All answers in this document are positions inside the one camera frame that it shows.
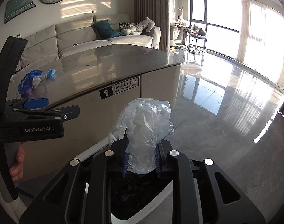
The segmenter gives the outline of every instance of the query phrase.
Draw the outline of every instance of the human hand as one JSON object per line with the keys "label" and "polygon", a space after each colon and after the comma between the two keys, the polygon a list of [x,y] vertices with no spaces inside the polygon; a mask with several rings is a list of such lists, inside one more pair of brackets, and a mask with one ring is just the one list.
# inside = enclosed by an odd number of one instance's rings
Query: human hand
{"label": "human hand", "polygon": [[23,148],[20,146],[16,153],[17,163],[13,164],[13,166],[9,169],[9,173],[13,181],[20,180],[24,176],[24,160],[26,153]]}

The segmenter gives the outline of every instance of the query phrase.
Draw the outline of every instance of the cushion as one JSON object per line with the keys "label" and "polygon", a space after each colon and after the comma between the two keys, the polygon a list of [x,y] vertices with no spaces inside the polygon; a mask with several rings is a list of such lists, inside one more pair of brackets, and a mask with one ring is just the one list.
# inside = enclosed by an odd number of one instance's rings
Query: cushion
{"label": "cushion", "polygon": [[97,48],[97,47],[101,47],[101,46],[106,46],[106,45],[111,45],[111,41],[108,40],[94,40],[94,41],[89,41],[86,43],[81,43],[79,45],[76,46],[72,46],[72,47],[68,47],[64,50],[62,50],[59,54],[60,58],[78,53],[78,52],[82,52],[88,49],[93,49],[93,48]]}
{"label": "cushion", "polygon": [[124,34],[114,31],[109,25],[108,20],[103,20],[94,24],[95,30],[104,39],[110,39],[114,37],[124,36]]}
{"label": "cushion", "polygon": [[137,25],[139,23],[119,23],[119,30],[123,30],[123,29],[126,29],[128,28],[129,26],[131,25]]}
{"label": "cushion", "polygon": [[54,53],[54,54],[50,54],[50,55],[44,56],[44,57],[42,57],[42,58],[40,58],[38,60],[35,60],[32,63],[33,63],[33,65],[35,65],[35,67],[38,68],[38,67],[46,65],[46,64],[48,64],[50,62],[53,62],[55,60],[58,60],[58,59],[59,59],[58,53]]}
{"label": "cushion", "polygon": [[25,38],[28,43],[21,55],[21,67],[29,65],[44,56],[57,53],[55,26],[52,25]]}
{"label": "cushion", "polygon": [[125,35],[107,40],[111,41],[112,44],[132,44],[148,48],[151,48],[152,44],[152,37],[147,35]]}
{"label": "cushion", "polygon": [[190,33],[190,36],[194,37],[195,39],[200,39],[200,40],[205,40],[206,37],[198,35],[198,34],[194,34],[194,33]]}
{"label": "cushion", "polygon": [[92,17],[81,18],[65,23],[56,24],[58,50],[71,47],[73,44],[82,44],[97,39],[91,26]]}
{"label": "cushion", "polygon": [[94,15],[94,22],[108,20],[111,28],[115,31],[120,32],[119,23],[130,23],[131,17],[129,14],[116,14],[116,15]]}

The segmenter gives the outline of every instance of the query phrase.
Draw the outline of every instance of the silver screw head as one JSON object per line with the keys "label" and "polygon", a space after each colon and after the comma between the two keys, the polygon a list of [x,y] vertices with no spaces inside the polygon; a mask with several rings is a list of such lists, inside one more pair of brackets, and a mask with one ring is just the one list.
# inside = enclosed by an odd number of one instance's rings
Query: silver screw head
{"label": "silver screw head", "polygon": [[71,166],[77,166],[79,164],[79,160],[78,159],[72,159],[71,161],[70,161],[70,165]]}
{"label": "silver screw head", "polygon": [[170,151],[170,155],[171,155],[171,156],[178,156],[178,155],[179,155],[179,152],[176,151],[176,150],[172,150],[172,151]]}
{"label": "silver screw head", "polygon": [[206,159],[204,160],[204,163],[205,163],[206,165],[213,165],[213,164],[214,164],[214,161],[211,160],[210,158],[206,158]]}
{"label": "silver screw head", "polygon": [[113,156],[113,154],[114,154],[114,152],[111,151],[111,150],[105,152],[106,156]]}

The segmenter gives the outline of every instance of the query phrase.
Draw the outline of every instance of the marble countertop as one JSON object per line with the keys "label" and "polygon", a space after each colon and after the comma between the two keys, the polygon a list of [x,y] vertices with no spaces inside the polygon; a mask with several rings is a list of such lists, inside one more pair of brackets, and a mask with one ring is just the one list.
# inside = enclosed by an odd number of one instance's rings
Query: marble countertop
{"label": "marble countertop", "polygon": [[52,107],[70,98],[132,76],[179,65],[179,56],[129,44],[114,44],[76,53],[51,63],[31,63],[12,76],[7,100],[19,98],[18,84],[32,70],[56,70],[54,78],[41,77],[29,98],[48,98]]}

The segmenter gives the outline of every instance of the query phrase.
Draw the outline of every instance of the plastic bag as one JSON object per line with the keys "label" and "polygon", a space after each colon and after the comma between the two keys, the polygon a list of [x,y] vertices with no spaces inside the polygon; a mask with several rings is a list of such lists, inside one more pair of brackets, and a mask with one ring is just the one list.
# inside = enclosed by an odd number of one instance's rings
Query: plastic bag
{"label": "plastic bag", "polygon": [[32,93],[33,78],[41,76],[41,74],[41,70],[34,70],[27,73],[25,77],[21,80],[21,83],[18,85],[18,92],[23,98],[26,98]]}
{"label": "plastic bag", "polygon": [[55,74],[56,70],[55,69],[49,69],[47,74],[45,75],[45,78],[50,78]]}
{"label": "plastic bag", "polygon": [[41,81],[40,76],[33,77],[31,88],[32,89],[37,88],[39,83],[40,83],[40,81]]}
{"label": "plastic bag", "polygon": [[123,139],[127,128],[129,171],[146,174],[155,169],[156,145],[169,131],[174,133],[170,114],[169,102],[155,99],[133,100],[119,114],[108,141],[112,145],[114,141]]}

